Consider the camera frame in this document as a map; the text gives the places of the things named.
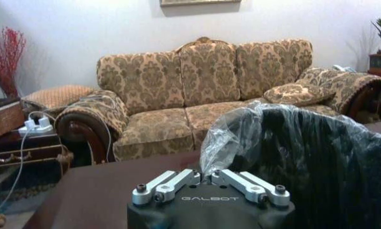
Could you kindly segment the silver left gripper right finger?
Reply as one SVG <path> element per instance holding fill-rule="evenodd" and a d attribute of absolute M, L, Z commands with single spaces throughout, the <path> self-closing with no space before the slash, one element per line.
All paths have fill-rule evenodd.
<path fill-rule="evenodd" d="M 289 206 L 290 194 L 283 185 L 273 185 L 246 171 L 215 170 L 210 175 L 214 185 L 230 185 L 247 201 L 261 204 L 267 199 L 274 206 Z"/>

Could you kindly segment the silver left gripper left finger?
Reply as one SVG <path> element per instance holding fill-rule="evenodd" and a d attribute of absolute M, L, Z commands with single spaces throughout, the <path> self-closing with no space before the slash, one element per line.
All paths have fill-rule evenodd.
<path fill-rule="evenodd" d="M 166 170 L 148 183 L 140 183 L 132 190 L 132 203 L 146 205 L 152 201 L 164 203 L 174 199 L 177 191 L 187 185 L 197 185 L 201 181 L 201 174 L 193 169 L 183 169 L 181 172 Z"/>

